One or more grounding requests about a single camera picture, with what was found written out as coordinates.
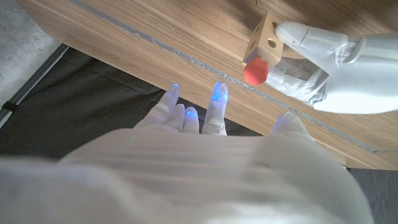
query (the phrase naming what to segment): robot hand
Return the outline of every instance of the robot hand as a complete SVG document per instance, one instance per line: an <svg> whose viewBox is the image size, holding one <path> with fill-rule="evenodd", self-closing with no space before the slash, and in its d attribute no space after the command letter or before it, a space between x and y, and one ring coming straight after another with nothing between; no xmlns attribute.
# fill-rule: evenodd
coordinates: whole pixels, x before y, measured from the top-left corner
<svg viewBox="0 0 398 224"><path fill-rule="evenodd" d="M134 129L199 134L198 112L193 107L185 109L183 104L176 105L179 95L180 87L173 84ZM226 83L217 82L206 112L202 134L226 136L224 114L227 101Z"/></svg>
<svg viewBox="0 0 398 224"><path fill-rule="evenodd" d="M270 86L321 111L398 110L398 34L348 37L296 22L280 23L276 34L307 59L283 58Z"/></svg>

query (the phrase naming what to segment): wooden surface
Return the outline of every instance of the wooden surface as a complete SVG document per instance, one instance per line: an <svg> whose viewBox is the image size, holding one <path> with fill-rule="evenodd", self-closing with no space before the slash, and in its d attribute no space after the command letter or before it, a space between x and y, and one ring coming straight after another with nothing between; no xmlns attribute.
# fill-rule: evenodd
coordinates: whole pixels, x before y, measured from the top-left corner
<svg viewBox="0 0 398 224"><path fill-rule="evenodd" d="M392 32L396 24L391 21L395 17L382 17L378 13L384 4L371 1L258 2L257 6L255 1L238 0L19 1L52 37L155 86L167 88L178 83L182 98L204 108L214 83L225 81L223 73L236 81L244 81L242 57L252 29L265 11L271 10L282 20L349 35ZM365 6L374 11L365 10ZM154 44L158 42L148 41L141 34L136 35L137 31L169 48L159 47ZM184 54L178 55L173 49ZM216 71L192 63L190 56ZM287 48L284 56L300 57ZM261 134L269 134L277 117L288 108L319 121L302 119L312 136L347 167L398 170L398 112L324 113L265 84L251 89L227 83L228 119ZM377 152L366 150L353 139Z"/></svg>

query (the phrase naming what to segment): black mat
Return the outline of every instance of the black mat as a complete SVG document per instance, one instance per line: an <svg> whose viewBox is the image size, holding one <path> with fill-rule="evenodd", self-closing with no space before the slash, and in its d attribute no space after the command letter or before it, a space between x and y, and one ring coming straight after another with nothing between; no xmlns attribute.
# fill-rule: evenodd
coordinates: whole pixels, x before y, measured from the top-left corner
<svg viewBox="0 0 398 224"><path fill-rule="evenodd" d="M60 159L109 131L133 128L163 93L69 49L0 129L0 153ZM194 106L203 125L203 108L182 99L179 103ZM226 129L229 135L258 135L231 121ZM397 172L351 169L351 173L368 196L376 223L398 223Z"/></svg>

